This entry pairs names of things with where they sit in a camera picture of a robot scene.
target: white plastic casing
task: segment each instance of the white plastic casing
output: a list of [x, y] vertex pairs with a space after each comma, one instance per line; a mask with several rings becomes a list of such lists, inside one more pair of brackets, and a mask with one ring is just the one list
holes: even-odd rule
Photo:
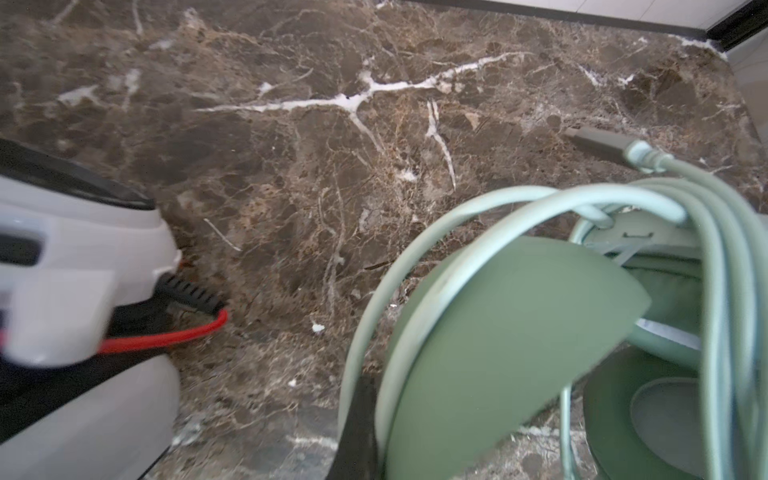
[[178, 405], [178, 372], [155, 356], [0, 445], [0, 478], [136, 480], [170, 445]]
[[34, 266], [0, 263], [3, 354], [31, 366], [94, 355], [112, 309], [148, 300], [160, 275], [175, 272], [181, 259], [157, 210], [100, 204], [5, 177], [0, 233], [42, 244]]

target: headphone ear cup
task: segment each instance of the headphone ear cup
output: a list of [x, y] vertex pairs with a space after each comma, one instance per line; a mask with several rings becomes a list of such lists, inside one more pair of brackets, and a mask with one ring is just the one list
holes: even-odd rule
[[[413, 292], [389, 354], [456, 254]], [[519, 237], [429, 334], [402, 391], [385, 477], [444, 480], [470, 466], [626, 338], [650, 305], [623, 268], [579, 245]]]

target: black trim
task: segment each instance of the black trim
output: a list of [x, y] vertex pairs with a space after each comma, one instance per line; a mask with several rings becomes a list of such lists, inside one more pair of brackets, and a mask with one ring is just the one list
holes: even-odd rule
[[707, 31], [725, 50], [768, 28], [768, 0], [752, 0]]
[[224, 308], [219, 297], [202, 286], [187, 282], [174, 273], [163, 273], [154, 286], [155, 295], [168, 296], [182, 305], [191, 306], [208, 315], [216, 315]]
[[376, 381], [370, 375], [357, 380], [355, 394], [339, 439], [339, 448], [326, 480], [381, 480], [373, 413], [376, 410]]
[[154, 210], [154, 200], [58, 157], [0, 138], [0, 175], [60, 194], [132, 210]]
[[144, 302], [116, 306], [109, 320], [107, 338], [169, 331], [172, 324], [171, 315], [166, 312], [169, 304], [168, 296], [155, 294]]
[[42, 250], [37, 240], [0, 233], [0, 263], [32, 266], [38, 262]]
[[142, 473], [141, 475], [139, 475], [139, 476], [136, 478], [136, 480], [144, 480], [144, 476], [145, 476], [147, 473], [149, 473], [149, 471], [150, 471], [151, 469], [153, 469], [153, 468], [154, 468], [154, 466], [155, 466], [155, 465], [157, 465], [157, 463], [158, 463], [158, 462], [159, 462], [159, 461], [160, 461], [160, 460], [161, 460], [161, 459], [162, 459], [162, 458], [165, 456], [165, 454], [166, 454], [166, 453], [168, 453], [168, 452], [170, 452], [170, 446], [168, 446], [168, 448], [167, 448], [167, 449], [163, 450], [163, 453], [161, 453], [161, 454], [160, 454], [160, 456], [159, 456], [159, 457], [157, 457], [157, 458], [154, 460], [154, 462], [152, 462], [152, 465], [149, 465], [149, 466], [147, 467], [147, 469], [146, 469], [146, 470], [144, 470], [144, 473]]
[[509, 3], [493, 2], [492, 0], [409, 0], [411, 2], [428, 3], [430, 5], [442, 5], [445, 7], [469, 8], [471, 10], [485, 10], [487, 12], [513, 13], [515, 15], [529, 15], [534, 17], [562, 20], [563, 22], [578, 22], [589, 25], [603, 25], [606, 27], [629, 28], [630, 30], [655, 31], [671, 35], [706, 40], [707, 32], [701, 28], [680, 27], [677, 25], [664, 25], [661, 23], [641, 22], [640, 20], [627, 20], [626, 18], [604, 17], [602, 15], [589, 15], [586, 13], [563, 12], [550, 8], [529, 7], [527, 5], [513, 5]]

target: black plastic part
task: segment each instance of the black plastic part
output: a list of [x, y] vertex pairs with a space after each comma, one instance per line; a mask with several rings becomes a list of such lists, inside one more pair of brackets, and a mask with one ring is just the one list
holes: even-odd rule
[[591, 127], [568, 128], [565, 136], [585, 153], [593, 154], [595, 157], [622, 167], [634, 168], [624, 159], [624, 150], [637, 138]]
[[376, 382], [363, 375], [357, 380], [355, 395], [339, 440], [339, 449], [326, 480], [380, 480], [373, 414], [376, 410]]
[[764, 28], [768, 28], [768, 0], [752, 0], [707, 30], [707, 37], [730, 50]]
[[95, 356], [63, 369], [28, 369], [0, 359], [0, 443], [162, 349]]
[[20, 266], [35, 265], [43, 246], [37, 240], [0, 233], [0, 263]]
[[164, 273], [160, 277], [154, 292], [209, 315], [216, 315], [224, 307], [224, 302], [216, 295], [172, 273]]
[[0, 138], [0, 175], [60, 194], [133, 210], [154, 200], [58, 157]]
[[170, 329], [171, 315], [166, 312], [170, 298], [153, 295], [144, 302], [117, 306], [107, 329], [107, 337], [140, 336], [164, 333]]
[[167, 448], [167, 449], [163, 450], [163, 453], [161, 453], [161, 454], [160, 454], [160, 456], [159, 456], [159, 457], [157, 457], [157, 458], [154, 460], [154, 462], [152, 462], [152, 465], [149, 465], [149, 466], [147, 467], [147, 469], [146, 469], [146, 470], [144, 470], [144, 472], [143, 472], [141, 475], [139, 475], [139, 476], [136, 478], [136, 480], [146, 480], [146, 478], [148, 478], [148, 477], [146, 477], [147, 473], [149, 473], [149, 471], [150, 471], [151, 469], [153, 469], [153, 468], [154, 468], [154, 466], [155, 466], [155, 465], [157, 465], [157, 463], [158, 463], [160, 460], [162, 460], [162, 459], [163, 459], [163, 457], [165, 456], [165, 454], [167, 454], [168, 452], [170, 452], [170, 446], [168, 446], [168, 448]]

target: red cable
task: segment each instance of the red cable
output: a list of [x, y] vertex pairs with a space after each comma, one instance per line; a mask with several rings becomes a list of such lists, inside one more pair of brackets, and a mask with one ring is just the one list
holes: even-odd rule
[[211, 323], [196, 326], [178, 332], [158, 333], [157, 335], [124, 336], [104, 339], [98, 353], [122, 353], [136, 350], [156, 349], [164, 346], [177, 345], [199, 339], [215, 332], [227, 322], [228, 314], [225, 309], [219, 310], [219, 316]]

